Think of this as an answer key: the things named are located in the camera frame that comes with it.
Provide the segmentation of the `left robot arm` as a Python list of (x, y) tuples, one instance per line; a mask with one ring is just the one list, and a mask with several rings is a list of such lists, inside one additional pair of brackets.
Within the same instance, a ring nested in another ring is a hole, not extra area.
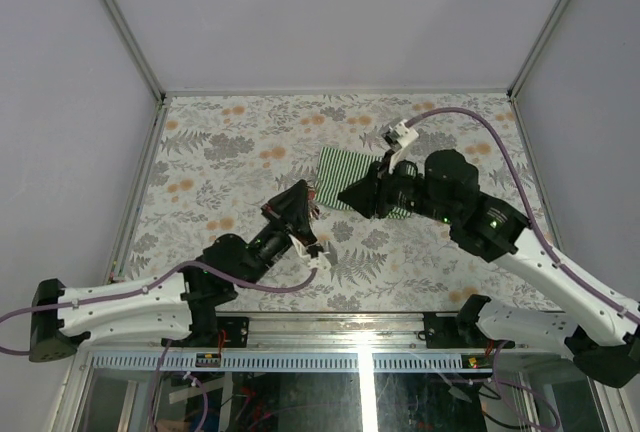
[(196, 259), (163, 275), (85, 288), (67, 287), (57, 278), (40, 282), (32, 301), (30, 362), (61, 360), (104, 343), (214, 345), (221, 334), (216, 309), (235, 300), (239, 289), (299, 291), (297, 285), (261, 282), (286, 252), (295, 250), (308, 268), (305, 285), (326, 266), (311, 228), (311, 196), (308, 183), (298, 181), (262, 206), (266, 224), (251, 241), (224, 234)]

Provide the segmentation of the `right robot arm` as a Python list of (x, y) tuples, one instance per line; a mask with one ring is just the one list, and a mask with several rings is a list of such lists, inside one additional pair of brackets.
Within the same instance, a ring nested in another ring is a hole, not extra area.
[(424, 170), (384, 158), (339, 192), (366, 218), (400, 208), (448, 226), (460, 249), (534, 286), (558, 306), (540, 312), (471, 295), (459, 310), (458, 339), (467, 346), (507, 341), (570, 359), (587, 377), (622, 388), (639, 373), (639, 304), (588, 274), (537, 237), (533, 223), (481, 191), (478, 170), (455, 150), (430, 154)]

